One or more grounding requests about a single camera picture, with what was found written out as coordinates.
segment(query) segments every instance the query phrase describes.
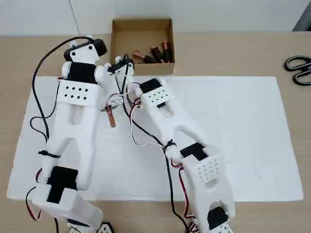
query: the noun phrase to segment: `black cable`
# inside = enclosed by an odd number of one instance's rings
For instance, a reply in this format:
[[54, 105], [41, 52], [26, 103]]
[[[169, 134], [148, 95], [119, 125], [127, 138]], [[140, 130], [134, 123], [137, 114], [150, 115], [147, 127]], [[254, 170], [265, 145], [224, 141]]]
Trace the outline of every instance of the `black cable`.
[[[38, 96], [37, 96], [37, 93], [35, 91], [35, 78], [37, 76], [37, 73], [42, 65], [42, 63], [44, 62], [45, 59], [47, 59], [48, 56], [50, 56], [53, 52], [55, 52], [57, 49], [59, 49], [60, 47], [62, 47], [63, 45], [67, 44], [68, 42], [72, 41], [72, 40], [76, 40], [76, 39], [87, 39], [89, 40], [90, 42], [93, 42], [94, 40], [90, 37], [87, 37], [87, 36], [76, 36], [76, 37], [73, 37], [73, 38], [70, 38], [68, 40], [65, 40], [64, 42], [60, 43], [58, 46], [54, 47], [51, 51], [49, 51], [39, 62], [39, 64], [37, 65], [36, 69], [35, 69], [35, 72], [34, 72], [34, 75], [33, 75], [33, 81], [32, 81], [32, 89], [33, 89], [33, 94], [34, 94], [34, 97], [35, 97], [35, 101], [37, 103], [37, 106], [38, 106], [38, 109], [39, 109], [39, 112], [40, 112], [40, 115], [41, 116], [35, 116], [33, 118], [30, 119], [29, 121], [29, 124], [30, 124], [30, 127], [39, 132], [40, 134], [42, 134], [45, 138], [45, 141], [47, 142], [49, 137], [50, 137], [50, 132], [49, 132], [49, 126], [48, 126], [48, 123], [46, 121], [46, 119], [48, 119], [49, 117], [51, 117], [55, 111], [55, 108], [56, 108], [56, 102], [57, 102], [57, 95], [58, 95], [58, 89], [59, 89], [59, 84], [58, 83], [58, 86], [57, 86], [57, 91], [56, 91], [56, 98], [55, 98], [55, 103], [54, 103], [54, 107], [52, 109], [52, 112], [50, 113], [50, 115], [48, 115], [47, 117], [44, 116], [44, 113], [43, 113], [43, 110], [42, 110], [42, 107], [41, 107], [41, 104], [40, 104], [40, 101], [38, 99]], [[43, 120], [43, 123], [44, 123], [44, 126], [45, 126], [45, 133], [40, 131], [40, 130], [37, 130], [36, 128], [34, 128], [32, 126], [32, 121], [36, 118], [40, 118]], [[28, 203], [27, 203], [27, 198], [28, 198], [28, 195], [29, 193], [34, 190], [36, 187], [33, 187], [32, 189], [30, 189], [26, 195], [26, 205], [27, 205], [27, 208], [28, 208]], [[56, 225], [56, 233], [59, 233], [59, 226], [58, 226], [58, 221], [56, 218], [54, 218], [54, 221], [55, 221], [55, 225]]]
[[58, 221], [57, 218], [54, 218], [55, 226], [56, 226], [56, 233], [59, 233]]
[[44, 123], [44, 126], [45, 126], [45, 134], [34, 129], [35, 131], [41, 133], [41, 134], [44, 134], [45, 135], [45, 138], [46, 140], [50, 137], [50, 132], [49, 132], [49, 126], [48, 126], [48, 123], [46, 121], [46, 118], [44, 116], [44, 113], [43, 113], [43, 110], [42, 110], [42, 107], [41, 107], [41, 104], [39, 102], [39, 99], [38, 99], [38, 96], [36, 94], [36, 91], [35, 91], [35, 78], [37, 76], [37, 73], [42, 65], [42, 63], [44, 62], [44, 60], [50, 56], [53, 52], [55, 52], [57, 49], [59, 49], [60, 47], [62, 47], [63, 45], [67, 44], [68, 42], [72, 41], [72, 40], [76, 40], [76, 39], [88, 39], [89, 41], [94, 41], [92, 38], [90, 37], [87, 37], [87, 36], [76, 36], [76, 37], [73, 37], [73, 38], [70, 38], [68, 40], [65, 40], [64, 42], [62, 42], [61, 44], [59, 44], [58, 46], [56, 46], [54, 49], [52, 49], [51, 51], [49, 51], [39, 62], [39, 64], [37, 65], [36, 69], [35, 69], [35, 72], [34, 72], [34, 75], [33, 75], [33, 81], [32, 81], [32, 88], [33, 88], [33, 93], [34, 93], [34, 97], [35, 97], [35, 101], [38, 105], [38, 109], [39, 109], [39, 112], [40, 112], [40, 115], [42, 117], [42, 120], [43, 120], [43, 123]]
[[[127, 75], [127, 71], [128, 71], [128, 65], [126, 67], [126, 72], [125, 72], [125, 75]], [[122, 89], [120, 89], [120, 86], [119, 86], [119, 83], [118, 83], [118, 80], [116, 79], [116, 82], [117, 82], [117, 86], [118, 86], [118, 89], [119, 89], [119, 92], [121, 94], [124, 94], [124, 87], [125, 87], [125, 82], [126, 82], [126, 76], [124, 77], [123, 79], [123, 84], [122, 84]], [[123, 109], [125, 111], [125, 114], [130, 118], [130, 115], [129, 113], [127, 112], [126, 110], [126, 107], [125, 107], [125, 102], [124, 102], [124, 97], [122, 96], [123, 98]], [[142, 130], [145, 134], [147, 134], [148, 136], [152, 137], [158, 144], [162, 145], [163, 144], [161, 143], [161, 141], [156, 137], [154, 136], [153, 134], [149, 133], [148, 131], [146, 131], [144, 128], [142, 128], [140, 125], [138, 125], [136, 122], [134, 122], [132, 120], [132, 122], [140, 129]], [[166, 168], [167, 168], [167, 174], [168, 174], [168, 178], [169, 178], [169, 184], [170, 184], [170, 196], [171, 196], [171, 207], [172, 207], [172, 212], [174, 213], [175, 216], [177, 216], [180, 221], [184, 224], [184, 227], [186, 229], [186, 233], [190, 233], [190, 230], [189, 230], [189, 227], [187, 226], [186, 222], [184, 221], [184, 219], [176, 212], [175, 210], [175, 205], [174, 205], [174, 193], [173, 193], [173, 183], [172, 183], [172, 176], [171, 176], [171, 170], [170, 170], [170, 163], [169, 163], [169, 160], [168, 158], [166, 157], [165, 155], [165, 152], [164, 152], [164, 157], [165, 157], [165, 161], [166, 161]]]
[[37, 219], [35, 218], [33, 212], [32, 212], [31, 209], [30, 209], [30, 206], [29, 206], [29, 204], [28, 204], [28, 196], [29, 196], [30, 192], [33, 191], [35, 188], [37, 188], [37, 186], [31, 188], [31, 189], [28, 191], [28, 193], [26, 194], [26, 198], [25, 198], [25, 203], [26, 203], [27, 210], [28, 210], [28, 212], [29, 212], [30, 217], [31, 217], [34, 221], [36, 221]]
[[53, 113], [54, 113], [54, 111], [55, 111], [55, 109], [56, 109], [59, 85], [60, 85], [60, 82], [58, 82], [58, 86], [57, 86], [57, 90], [56, 90], [56, 97], [55, 97], [55, 102], [54, 102], [54, 107], [53, 107], [51, 113], [50, 113], [47, 117], [41, 117], [41, 116], [32, 117], [32, 118], [30, 119], [30, 121], [29, 121], [30, 128], [32, 128], [33, 130], [35, 130], [35, 131], [37, 131], [38, 133], [42, 134], [42, 135], [44, 136], [44, 138], [45, 138], [45, 142], [48, 141], [48, 137], [47, 137], [42, 131], [36, 129], [36, 128], [33, 126], [33, 120], [34, 120], [34, 119], [37, 119], [37, 118], [38, 118], [38, 119], [44, 119], [44, 120], [46, 120], [46, 119], [50, 118], [50, 117], [53, 115]]

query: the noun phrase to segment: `perforated plate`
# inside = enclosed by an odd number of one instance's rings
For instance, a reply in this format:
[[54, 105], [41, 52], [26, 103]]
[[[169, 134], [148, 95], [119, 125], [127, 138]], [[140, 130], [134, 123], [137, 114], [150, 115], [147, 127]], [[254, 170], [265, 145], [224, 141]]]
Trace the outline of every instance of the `perforated plate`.
[[227, 223], [223, 223], [222, 225], [211, 230], [210, 233], [233, 233], [233, 231]]
[[97, 233], [115, 233], [110, 224], [103, 222]]
[[218, 176], [222, 168], [222, 161], [218, 155], [210, 156], [202, 160], [196, 168], [200, 181], [207, 183]]
[[96, 84], [61, 80], [58, 102], [100, 108], [103, 89]]
[[163, 85], [141, 95], [142, 102], [149, 106], [158, 106], [159, 104], [162, 104], [173, 98], [174, 95], [167, 85]]

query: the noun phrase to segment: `white wall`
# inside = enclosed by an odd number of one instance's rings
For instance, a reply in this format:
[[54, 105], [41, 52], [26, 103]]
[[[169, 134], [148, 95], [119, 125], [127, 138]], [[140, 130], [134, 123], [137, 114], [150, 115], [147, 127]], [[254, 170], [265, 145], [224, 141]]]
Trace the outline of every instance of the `white wall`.
[[67, 0], [0, 0], [0, 35], [78, 34]]
[[176, 32], [291, 31], [309, 0], [0, 0], [0, 35], [109, 33], [114, 17], [171, 17]]

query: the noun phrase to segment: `hole pattern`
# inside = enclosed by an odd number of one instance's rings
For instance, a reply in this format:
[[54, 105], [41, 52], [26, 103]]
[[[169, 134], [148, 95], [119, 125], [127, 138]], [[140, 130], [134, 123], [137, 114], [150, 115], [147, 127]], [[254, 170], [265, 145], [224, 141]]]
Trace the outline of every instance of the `hole pattern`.
[[149, 93], [145, 94], [145, 100], [147, 100], [152, 105], [158, 105], [164, 103], [172, 98], [170, 90], [167, 87], [161, 86], [155, 90], [152, 90]]
[[218, 233], [233, 233], [231, 228], [227, 223], [218, 226], [215, 230], [218, 231]]
[[[72, 87], [66, 86], [66, 89], [67, 89], [67, 90], [68, 90], [69, 88], [71, 88], [73, 91], [76, 90], [76, 87], [75, 87], [75, 86], [72, 86]], [[70, 95], [70, 97], [71, 97], [71, 98], [77, 97], [78, 100], [81, 98], [81, 96], [79, 96], [79, 95], [77, 95], [77, 96]]]
[[209, 159], [206, 163], [198, 165], [197, 171], [201, 183], [207, 183], [216, 178], [220, 169], [217, 158]]

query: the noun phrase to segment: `white cable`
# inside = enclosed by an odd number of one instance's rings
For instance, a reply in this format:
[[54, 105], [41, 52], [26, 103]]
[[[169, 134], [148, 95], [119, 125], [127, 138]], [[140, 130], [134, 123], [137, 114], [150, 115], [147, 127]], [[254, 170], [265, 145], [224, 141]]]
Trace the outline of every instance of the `white cable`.
[[137, 84], [137, 85], [138, 85], [138, 83], [128, 83], [128, 84], [126, 85], [126, 90], [127, 90], [126, 93], [124, 93], [124, 94], [120, 94], [120, 93], [114, 93], [114, 94], [112, 94], [112, 95], [108, 98], [108, 100], [106, 101], [106, 104], [105, 104], [105, 105], [107, 105], [107, 104], [109, 103], [110, 99], [113, 98], [113, 97], [115, 97], [115, 96], [127, 96], [127, 95], [130, 93], [130, 91], [131, 91], [131, 85], [132, 85], [132, 84]]
[[134, 135], [133, 135], [133, 113], [134, 113], [135, 109], [137, 108], [137, 106], [138, 106], [138, 105], [134, 105], [134, 106], [133, 106], [133, 109], [132, 109], [131, 114], [130, 114], [131, 136], [132, 136], [132, 141], [133, 141], [133, 143], [136, 144], [136, 145], [139, 146], [139, 147], [145, 147], [145, 146], [150, 145], [150, 144], [156, 144], [156, 145], [160, 146], [162, 149], [164, 149], [164, 147], [163, 147], [161, 144], [158, 144], [157, 142], [149, 142], [149, 143], [146, 143], [146, 144], [144, 144], [144, 145], [141, 145], [141, 144], [138, 144], [138, 143], [135, 141]]

